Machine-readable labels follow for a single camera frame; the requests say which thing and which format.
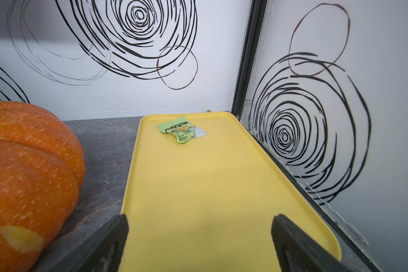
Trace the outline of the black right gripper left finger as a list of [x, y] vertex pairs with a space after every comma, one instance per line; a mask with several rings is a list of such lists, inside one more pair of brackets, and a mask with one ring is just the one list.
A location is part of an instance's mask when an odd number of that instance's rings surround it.
[[116, 215], [74, 249], [51, 272], [117, 272], [129, 225], [126, 215]]

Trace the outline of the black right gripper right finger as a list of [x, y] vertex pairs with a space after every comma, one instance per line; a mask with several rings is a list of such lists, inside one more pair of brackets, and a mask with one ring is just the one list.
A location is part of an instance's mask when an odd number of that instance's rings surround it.
[[283, 214], [274, 217], [271, 235], [283, 272], [350, 271]]

